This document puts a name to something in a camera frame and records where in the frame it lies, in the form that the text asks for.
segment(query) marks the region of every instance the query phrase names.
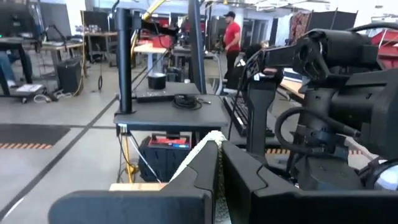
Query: person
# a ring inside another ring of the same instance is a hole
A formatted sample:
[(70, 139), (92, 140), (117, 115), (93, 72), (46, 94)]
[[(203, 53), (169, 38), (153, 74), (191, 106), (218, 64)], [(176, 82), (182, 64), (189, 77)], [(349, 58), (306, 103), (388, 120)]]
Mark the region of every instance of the person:
[(241, 27), (234, 21), (235, 13), (230, 11), (225, 14), (225, 21), (227, 23), (227, 28), (224, 34), (224, 43), (226, 51), (227, 60), (227, 71), (224, 78), (229, 79), (232, 75), (234, 69), (235, 60), (238, 57), (241, 47), (239, 46), (239, 41), (241, 40)]
[[(32, 61), (28, 54), (25, 54), (26, 63), (29, 69), (29, 75), (32, 75)], [(10, 51), (0, 51), (0, 68), (4, 78), (6, 78), (7, 85), (9, 88), (17, 87), (16, 78), (14, 71), (12, 70), (12, 64), (17, 60), (20, 60), (19, 54), (13, 54)]]

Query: red shirt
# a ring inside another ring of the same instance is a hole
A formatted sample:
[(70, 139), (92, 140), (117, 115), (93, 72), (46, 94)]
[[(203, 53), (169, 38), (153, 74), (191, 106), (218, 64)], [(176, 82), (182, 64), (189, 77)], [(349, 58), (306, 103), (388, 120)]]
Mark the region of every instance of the red shirt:
[[(225, 46), (228, 46), (234, 39), (235, 39), (235, 34), (240, 34), (241, 33), (241, 27), (236, 23), (232, 22), (230, 25), (225, 30)], [(240, 51), (241, 48), (239, 46), (239, 42), (237, 44), (232, 45), (228, 51), (235, 51), (238, 50)]]

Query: black computer tower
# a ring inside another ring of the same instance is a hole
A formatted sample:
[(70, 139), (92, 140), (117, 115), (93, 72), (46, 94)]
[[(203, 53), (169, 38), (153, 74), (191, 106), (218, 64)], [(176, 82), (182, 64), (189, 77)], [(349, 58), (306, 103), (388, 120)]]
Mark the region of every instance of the black computer tower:
[(59, 63), (57, 65), (57, 75), (58, 89), (63, 90), (63, 93), (76, 93), (79, 85), (81, 85), (80, 91), (83, 89), (83, 82), (81, 82), (81, 58), (71, 58)]

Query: coiled cable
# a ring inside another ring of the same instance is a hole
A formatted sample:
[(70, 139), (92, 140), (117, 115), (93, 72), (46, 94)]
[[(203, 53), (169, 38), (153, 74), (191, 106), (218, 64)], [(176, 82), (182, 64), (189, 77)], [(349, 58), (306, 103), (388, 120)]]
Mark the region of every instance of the coiled cable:
[(202, 107), (202, 103), (197, 97), (186, 94), (175, 95), (172, 105), (184, 110), (198, 110)]

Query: black cylinder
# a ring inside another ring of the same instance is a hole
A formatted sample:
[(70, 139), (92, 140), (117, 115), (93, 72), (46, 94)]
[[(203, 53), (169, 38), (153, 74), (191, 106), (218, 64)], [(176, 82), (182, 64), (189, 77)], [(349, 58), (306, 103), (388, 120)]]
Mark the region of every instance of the black cylinder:
[(118, 69), (120, 87), (120, 113), (132, 113), (131, 98), (131, 56), (130, 56), (130, 35), (131, 23), (128, 9), (116, 11), (116, 27), (118, 30)]

